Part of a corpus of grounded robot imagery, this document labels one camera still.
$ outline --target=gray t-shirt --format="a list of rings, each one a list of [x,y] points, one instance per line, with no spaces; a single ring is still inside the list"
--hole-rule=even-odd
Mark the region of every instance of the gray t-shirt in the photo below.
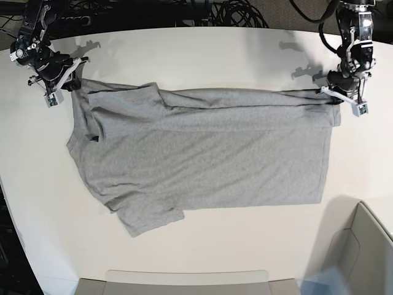
[[[67,144],[132,237],[182,210],[318,203],[339,106],[313,90],[160,90],[82,81]]]

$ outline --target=table surface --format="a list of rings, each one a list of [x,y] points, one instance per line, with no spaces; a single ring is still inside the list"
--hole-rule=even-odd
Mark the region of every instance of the table surface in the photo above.
[[[338,36],[327,39],[339,45]],[[339,62],[316,33],[275,29],[150,29],[53,44],[90,57],[84,78],[157,82],[168,90],[317,88]],[[26,84],[32,72],[8,55],[0,52],[0,178],[42,286],[105,280],[108,270],[267,270],[270,280],[303,278],[321,268],[332,237],[350,226],[359,200],[393,199],[391,45],[375,44],[377,64],[366,89],[370,114],[357,118],[341,105],[321,204],[186,211],[184,220],[138,238],[90,195],[69,156],[70,94],[63,92],[64,102],[48,109],[42,90]]]

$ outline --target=white table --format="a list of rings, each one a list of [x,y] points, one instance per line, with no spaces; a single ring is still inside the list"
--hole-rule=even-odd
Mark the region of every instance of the white table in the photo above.
[[[327,39],[339,44],[336,36]],[[85,78],[155,81],[169,90],[316,88],[311,76],[338,64],[317,34],[274,29],[150,29],[63,39],[54,46],[71,53],[89,41]],[[107,270],[267,270],[270,280],[303,278],[321,268],[333,235],[349,227],[359,199],[393,198],[391,45],[375,44],[370,114],[354,117],[342,104],[321,204],[186,211],[183,221],[138,238],[90,195],[68,154],[69,93],[48,109],[43,92],[26,84],[33,72],[13,65],[8,54],[0,52],[2,188],[31,267],[52,295],[71,294],[79,277],[105,280]],[[58,290],[50,287],[53,281]]]

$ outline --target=t-shirt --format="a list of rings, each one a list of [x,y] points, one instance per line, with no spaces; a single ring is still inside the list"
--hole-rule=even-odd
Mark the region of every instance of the t-shirt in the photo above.
[[[67,144],[132,237],[183,210],[319,203],[339,106],[313,90],[160,90],[82,81]]]

